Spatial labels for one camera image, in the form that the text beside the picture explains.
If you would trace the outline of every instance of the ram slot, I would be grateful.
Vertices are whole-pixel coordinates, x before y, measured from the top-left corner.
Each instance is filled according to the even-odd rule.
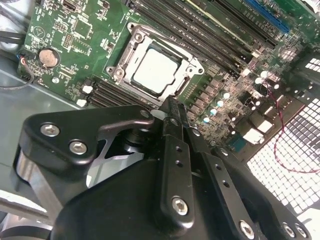
[[[255,39],[259,40],[263,45],[270,49],[274,49],[278,44],[271,36],[266,32],[262,31],[260,28],[255,26],[255,24],[249,21],[245,16],[241,14],[237,9],[232,7],[229,3],[224,0],[210,0],[211,5],[217,8],[223,15],[228,17],[231,21],[241,26],[248,34],[250,34]]]
[[[205,43],[203,43],[203,41],[201,41],[198,37],[193,38],[192,36],[190,36],[189,31],[172,24],[172,22],[175,21],[174,18],[168,18],[168,14],[165,11],[154,8],[152,9],[150,7],[146,8],[147,5],[148,4],[137,4],[135,6],[135,10],[141,15],[149,18],[150,20],[157,23],[159,26],[166,29],[170,34],[172,34],[173,37],[181,39],[183,45],[186,46],[193,53],[195,53],[196,57],[205,60],[209,64],[214,64],[220,68],[225,69],[233,77],[237,78],[239,76],[240,70],[234,66],[233,62],[230,62],[229,60],[221,56],[219,53],[217,53],[215,50],[210,50],[210,47],[209,49],[204,47]]]
[[[204,50],[209,51],[219,61],[223,61],[229,66],[234,66],[235,68],[242,64],[241,62],[236,62],[230,56],[223,54],[220,50],[211,46],[210,43],[205,42],[204,39],[198,37],[199,33],[192,29],[190,25],[186,25],[188,24],[188,21],[182,16],[177,15],[174,9],[168,8],[168,6],[161,4],[159,1],[150,2],[148,0],[141,0],[140,2],[143,3],[144,6],[147,6],[149,10],[152,10],[155,15],[161,14],[162,18],[167,18],[172,27],[178,28],[178,30],[185,36],[191,38]]]
[[[236,46],[234,44],[236,41],[218,27],[209,27],[206,22],[200,20],[199,15],[191,8],[177,1],[161,0],[161,2],[170,6],[172,10],[175,10],[181,16],[180,20],[183,18],[189,28],[201,34],[209,44],[218,48],[220,52],[222,51],[222,54],[232,56],[233,59],[238,61],[239,65],[246,65],[252,59],[251,53],[243,50],[243,46]]]
[[[88,101],[93,106],[115,107],[125,105],[140,105],[148,110],[152,107],[137,97],[126,93],[122,89],[112,85],[109,82],[101,81],[89,96]]]

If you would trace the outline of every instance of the perforated metal grille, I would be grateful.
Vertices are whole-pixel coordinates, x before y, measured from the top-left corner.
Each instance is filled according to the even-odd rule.
[[[247,163],[253,175],[285,206],[299,214],[320,199],[320,174],[289,172],[275,160],[280,133]],[[277,156],[288,169],[320,169],[320,101],[315,99],[287,124]]]

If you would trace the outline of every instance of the motherboard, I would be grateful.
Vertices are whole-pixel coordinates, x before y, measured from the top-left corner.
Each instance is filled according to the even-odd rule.
[[[237,125],[260,107],[266,119],[265,86],[285,89],[319,26],[300,0],[38,0],[19,54],[36,84],[82,108],[153,110],[174,96],[214,146],[250,132]]]

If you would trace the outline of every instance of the silver screw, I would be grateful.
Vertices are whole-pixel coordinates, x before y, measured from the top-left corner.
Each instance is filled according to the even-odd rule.
[[[302,237],[304,237],[305,239],[307,238],[307,234],[306,234],[305,230],[302,229],[302,227],[300,227],[298,224],[296,224],[295,228],[301,234]]]
[[[57,78],[57,77],[53,77],[53,78],[52,78],[52,82],[53,82],[54,84],[58,84],[58,83],[60,82],[60,80],[59,80],[59,78]]]
[[[292,230],[292,228],[289,227],[289,225],[286,224],[285,222],[283,223],[283,227],[284,227],[284,230],[286,231],[286,233],[287,233],[290,237],[294,238],[294,237],[296,236],[296,234],[295,234],[295,232]]]
[[[227,150],[225,150],[224,148],[220,148],[220,151],[221,151],[221,153],[223,154],[223,155],[225,155],[225,156],[228,156],[228,152],[227,152]]]
[[[52,124],[42,125],[40,128],[40,132],[47,137],[55,137],[60,133],[60,129]]]
[[[171,121],[174,125],[179,126],[177,120],[175,120],[174,118],[171,118],[170,121]]]
[[[69,149],[72,153],[82,155],[87,152],[87,146],[80,141],[73,141],[69,145]]]
[[[196,135],[197,137],[200,136],[200,133],[196,130],[196,129],[192,129],[192,132],[194,135]]]
[[[141,42],[144,38],[142,37],[142,35],[140,33],[137,33],[137,34],[134,35],[134,39],[137,42]]]
[[[255,233],[251,226],[246,223],[245,221],[241,220],[239,222],[239,226],[243,234],[248,238],[248,239],[254,239],[255,238]]]
[[[117,75],[118,77],[122,77],[124,75],[124,71],[122,69],[118,69],[117,71],[115,71],[115,75]]]
[[[179,197],[172,199],[172,207],[181,216],[188,213],[188,205]]]
[[[147,112],[147,111],[145,111],[145,110],[141,110],[140,111],[140,114],[142,115],[142,116],[144,116],[145,118],[149,118],[149,113]]]

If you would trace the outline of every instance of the green circuit board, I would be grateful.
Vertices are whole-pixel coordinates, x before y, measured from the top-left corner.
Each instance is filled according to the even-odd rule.
[[[254,79],[260,72],[270,71],[280,78],[290,62],[310,42],[319,41],[320,28],[316,16],[296,0],[258,1],[290,28],[288,33],[269,24],[245,0],[218,1],[222,5],[232,5],[232,14],[241,13],[236,19],[225,11],[226,8],[222,11],[220,5],[214,5],[208,0],[134,0],[132,2],[136,4],[135,7],[130,7],[128,2],[130,1],[39,1],[21,50],[34,56],[28,60],[28,64],[37,77],[36,84],[76,103],[84,98],[82,87],[86,80],[96,79],[108,82],[144,104],[156,108],[136,92],[118,85],[106,70],[107,66],[115,66],[124,53],[131,38],[128,23],[151,26],[200,59],[202,53],[207,54],[201,59],[203,74],[189,79],[176,97],[192,111],[196,99],[209,82],[212,79],[219,82],[212,94],[208,94],[209,98],[204,101],[203,107],[197,106],[199,110],[192,111],[191,117],[189,116],[208,141],[219,142],[224,141],[228,135],[225,124],[228,113],[241,116],[251,113],[239,98],[245,91],[255,91]],[[178,9],[177,13],[173,13],[174,8]],[[196,19],[199,24],[190,25],[188,16]],[[247,19],[248,28],[244,27],[243,19]],[[212,35],[207,36],[206,30],[210,30]],[[221,44],[212,40],[215,38],[220,39]],[[46,48],[58,53],[57,66],[44,67],[40,64],[39,52]],[[239,57],[240,55],[253,55],[253,58],[246,62],[245,57]],[[245,69],[250,72],[249,75],[243,75]],[[19,66],[19,72],[24,74],[22,66]],[[228,91],[231,97],[225,101],[223,108],[218,109],[219,115],[210,116],[210,124],[204,124],[202,116],[208,114],[209,107],[221,90]]]

